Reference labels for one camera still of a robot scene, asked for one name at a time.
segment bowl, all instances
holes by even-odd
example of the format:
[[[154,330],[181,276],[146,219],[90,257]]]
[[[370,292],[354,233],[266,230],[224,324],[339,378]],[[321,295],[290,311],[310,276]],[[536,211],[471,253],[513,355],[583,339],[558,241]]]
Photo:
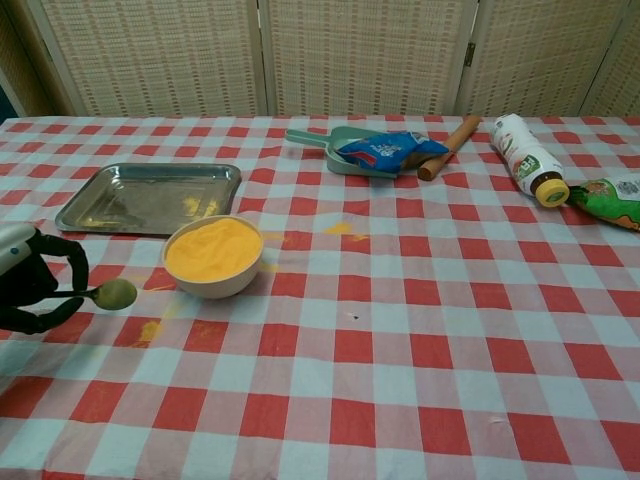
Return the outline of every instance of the bowl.
[[[230,277],[222,278],[212,282],[193,281],[174,274],[167,266],[167,252],[169,251],[169,248],[171,248],[171,245],[173,245],[173,243],[176,241],[176,239],[187,232],[200,228],[204,225],[210,225],[224,218],[231,218],[240,223],[243,223],[244,225],[254,230],[260,236],[260,253],[251,262],[251,264],[244,270]],[[188,225],[185,225],[184,227],[177,230],[173,235],[171,235],[162,250],[162,263],[165,270],[169,273],[169,275],[171,275],[171,277],[175,279],[176,283],[182,290],[189,292],[192,295],[203,298],[225,298],[240,292],[255,278],[258,273],[258,266],[260,263],[260,258],[262,257],[263,250],[264,239],[262,238],[262,234],[260,233],[260,230],[258,230],[258,228],[251,222],[235,215],[214,215],[212,217],[202,218],[200,220],[196,220],[195,222],[189,223]]]

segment wooden rolling pin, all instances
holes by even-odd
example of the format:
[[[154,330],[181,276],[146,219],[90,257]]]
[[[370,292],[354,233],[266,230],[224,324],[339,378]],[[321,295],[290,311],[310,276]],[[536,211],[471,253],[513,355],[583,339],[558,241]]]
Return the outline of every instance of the wooden rolling pin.
[[[469,138],[475,129],[478,128],[480,120],[482,120],[482,117],[477,115],[469,115],[465,118],[462,125],[456,128],[456,131],[443,142],[443,145],[447,147],[449,151],[444,155],[427,160],[420,166],[420,168],[418,168],[418,177],[420,180],[430,182],[436,178],[436,175],[438,175],[438,172],[442,169],[444,164],[449,161],[462,144],[467,141],[467,138]]]

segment silver tray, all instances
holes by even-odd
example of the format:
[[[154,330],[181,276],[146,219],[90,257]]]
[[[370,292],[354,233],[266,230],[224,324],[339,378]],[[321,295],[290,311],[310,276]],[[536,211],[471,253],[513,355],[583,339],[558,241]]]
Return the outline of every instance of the silver tray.
[[[169,236],[194,220],[228,214],[240,180],[232,165],[109,165],[69,200],[56,225],[68,232]]]

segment spoon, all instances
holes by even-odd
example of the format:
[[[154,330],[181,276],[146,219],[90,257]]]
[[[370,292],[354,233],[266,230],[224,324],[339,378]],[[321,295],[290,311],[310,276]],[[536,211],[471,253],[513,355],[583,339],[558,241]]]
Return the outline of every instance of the spoon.
[[[103,310],[122,310],[135,302],[137,296],[138,290],[133,283],[124,278],[114,278],[92,290],[52,292],[47,298],[85,297]]]

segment bottle cap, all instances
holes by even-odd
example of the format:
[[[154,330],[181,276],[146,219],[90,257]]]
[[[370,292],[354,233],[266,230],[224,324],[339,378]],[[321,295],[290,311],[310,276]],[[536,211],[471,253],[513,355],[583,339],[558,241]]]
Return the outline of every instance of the bottle cap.
[[[544,207],[562,205],[568,197],[569,186],[559,178],[552,178],[542,182],[536,189],[536,198]]]

